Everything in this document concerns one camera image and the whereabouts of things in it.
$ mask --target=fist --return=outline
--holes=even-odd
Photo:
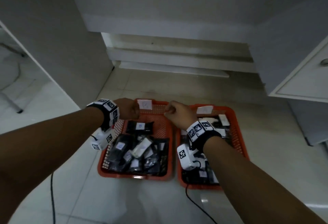
[[[196,114],[187,105],[171,101],[165,108],[164,116],[175,124],[176,127],[187,130],[193,123],[198,121]]]
[[[120,119],[138,119],[140,115],[139,104],[128,98],[114,100],[115,104],[120,109]]]

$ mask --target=forearm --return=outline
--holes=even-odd
[[[223,139],[210,138],[204,145],[204,154],[245,223],[325,223]]]
[[[17,185],[33,189],[70,158],[102,122],[102,112],[88,107],[2,134],[0,172]]]

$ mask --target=cabinet door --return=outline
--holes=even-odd
[[[277,94],[328,102],[328,44],[279,89]]]

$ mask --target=basket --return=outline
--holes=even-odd
[[[113,178],[137,178],[137,179],[147,179],[147,180],[161,180],[166,181],[172,177],[172,162],[173,162],[173,126],[170,121],[164,116],[165,107],[169,103],[166,101],[155,101],[152,100],[153,109],[144,110],[140,109],[140,118],[138,122],[152,122],[154,121],[153,131],[154,138],[169,138],[169,153],[168,153],[168,165],[167,173],[164,176],[151,176],[151,175],[140,175],[131,173],[117,173],[110,172],[104,167],[104,160],[107,158],[107,154],[110,151],[110,147],[113,139],[108,147],[101,153],[99,163],[98,163],[98,173],[103,177],[113,177]],[[115,138],[121,134],[125,133],[127,128],[128,120],[118,120],[114,125]]]
[[[190,106],[191,109],[196,112],[198,107],[201,106],[210,106],[206,104],[195,104]],[[233,147],[240,152],[245,158],[249,160],[247,150],[245,147],[245,143],[243,140],[243,137],[240,132],[240,128],[237,122],[236,114],[235,112],[227,106],[213,106],[213,110],[211,114],[198,114],[197,116],[217,116],[218,114],[225,114],[230,122],[230,133],[232,138],[232,144]],[[181,130],[178,129],[175,134],[177,147],[181,144]],[[186,188],[187,184],[182,180],[182,167],[179,163],[177,166],[177,172],[178,172],[178,180],[182,187]],[[189,184],[188,189],[214,189],[214,190],[222,190],[221,186],[219,185],[201,185],[201,184]]]

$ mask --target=tiled floor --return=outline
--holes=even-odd
[[[47,88],[52,95],[55,89]],[[116,68],[99,98],[120,97],[231,107],[251,161],[328,221],[327,154],[321,147],[306,145],[285,101],[267,97],[256,75],[232,73],[230,79],[223,79]],[[57,114],[75,110],[59,103],[63,99],[56,100],[65,109]],[[34,105],[36,111],[38,104],[32,100],[28,107]],[[211,223],[186,198],[176,174],[167,182],[103,178],[97,172],[99,156],[87,141],[55,172],[58,223]],[[190,190],[189,194],[218,223],[241,223],[223,192]],[[51,223],[50,210],[50,181],[46,179],[24,200],[10,223],[26,223],[25,216],[35,220],[31,223]]]

